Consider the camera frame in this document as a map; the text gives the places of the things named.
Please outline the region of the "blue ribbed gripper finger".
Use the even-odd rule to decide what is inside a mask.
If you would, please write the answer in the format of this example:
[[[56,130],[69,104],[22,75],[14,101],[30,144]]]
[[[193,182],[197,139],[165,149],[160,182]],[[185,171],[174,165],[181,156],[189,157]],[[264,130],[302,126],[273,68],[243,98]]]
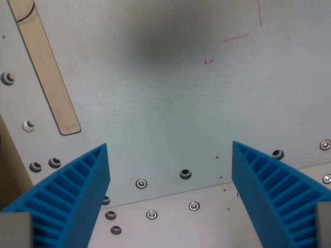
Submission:
[[[315,209],[330,201],[330,189],[236,141],[232,180],[263,247],[318,246]]]
[[[2,212],[31,214],[33,247],[87,247],[110,181],[107,145],[102,144],[44,178]]]

